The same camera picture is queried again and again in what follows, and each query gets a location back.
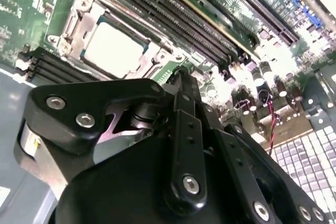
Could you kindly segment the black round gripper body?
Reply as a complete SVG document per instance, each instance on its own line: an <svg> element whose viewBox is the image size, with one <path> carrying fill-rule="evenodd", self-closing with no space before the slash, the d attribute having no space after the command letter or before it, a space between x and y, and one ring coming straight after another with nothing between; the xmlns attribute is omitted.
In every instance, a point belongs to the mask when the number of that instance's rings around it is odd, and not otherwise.
<svg viewBox="0 0 336 224"><path fill-rule="evenodd" d="M198 129L169 129L81 172L55 223L236 223Z"/></svg>

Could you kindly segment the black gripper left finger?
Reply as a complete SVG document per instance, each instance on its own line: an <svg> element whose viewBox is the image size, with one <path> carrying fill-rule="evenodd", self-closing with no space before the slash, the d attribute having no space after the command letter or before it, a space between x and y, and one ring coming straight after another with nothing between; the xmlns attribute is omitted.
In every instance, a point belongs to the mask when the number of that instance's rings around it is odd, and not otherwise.
<svg viewBox="0 0 336 224"><path fill-rule="evenodd" d="M207 199L197 81L177 67L165 86L150 79L41 86L27 98L27 128L41 139L34 158L56 197L93 165L93 150L121 135L152 131L171 143L164 196L179 210Z"/></svg>

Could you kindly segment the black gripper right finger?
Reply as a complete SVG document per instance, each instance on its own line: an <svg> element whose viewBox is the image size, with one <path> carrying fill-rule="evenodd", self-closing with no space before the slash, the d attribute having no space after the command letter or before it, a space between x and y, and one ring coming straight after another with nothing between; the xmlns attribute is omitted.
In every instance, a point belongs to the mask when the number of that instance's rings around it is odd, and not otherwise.
<svg viewBox="0 0 336 224"><path fill-rule="evenodd" d="M204 143L214 150L217 190L236 223L327 223L322 209L238 124L222 126L203 103L197 80L183 78L205 128Z"/></svg>

